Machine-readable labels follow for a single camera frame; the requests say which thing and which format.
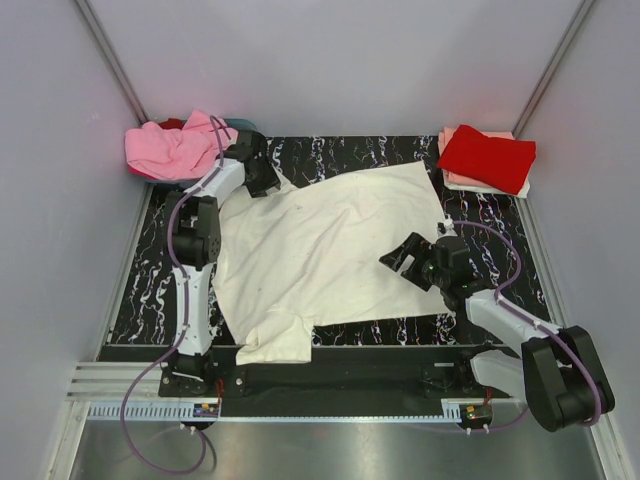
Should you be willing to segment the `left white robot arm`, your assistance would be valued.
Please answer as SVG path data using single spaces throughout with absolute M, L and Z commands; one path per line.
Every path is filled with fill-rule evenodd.
M 193 395 L 208 394 L 216 382 L 209 288 L 222 246 L 220 207 L 236 190 L 259 198 L 280 186 L 264 135 L 240 130 L 203 178 L 166 198 L 165 248 L 176 286 L 177 327 L 164 371 L 181 377 Z

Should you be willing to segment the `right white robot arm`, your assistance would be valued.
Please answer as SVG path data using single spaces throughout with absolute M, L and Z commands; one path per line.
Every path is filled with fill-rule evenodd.
M 571 425 L 591 426 L 616 405 L 615 396 L 590 334 L 582 327 L 559 328 L 507 300 L 471 265 L 470 251 L 456 234 L 429 242 L 411 233 L 379 259 L 414 286 L 438 289 L 445 306 L 461 313 L 510 349 L 474 355 L 454 371 L 466 396 L 488 386 L 526 403 L 549 432 Z

